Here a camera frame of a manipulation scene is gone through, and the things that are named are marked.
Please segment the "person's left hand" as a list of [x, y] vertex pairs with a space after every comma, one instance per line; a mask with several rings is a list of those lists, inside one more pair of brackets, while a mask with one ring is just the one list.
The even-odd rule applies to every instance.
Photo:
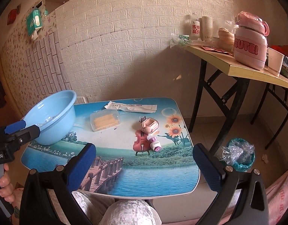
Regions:
[[12, 224], [19, 224], [19, 215], [20, 215], [20, 204], [21, 197], [23, 194], [23, 189], [15, 189], [11, 183], [10, 177], [8, 175], [9, 166], [7, 163], [4, 164], [4, 175], [0, 178], [0, 196], [12, 204], [14, 207], [14, 213], [11, 216]]

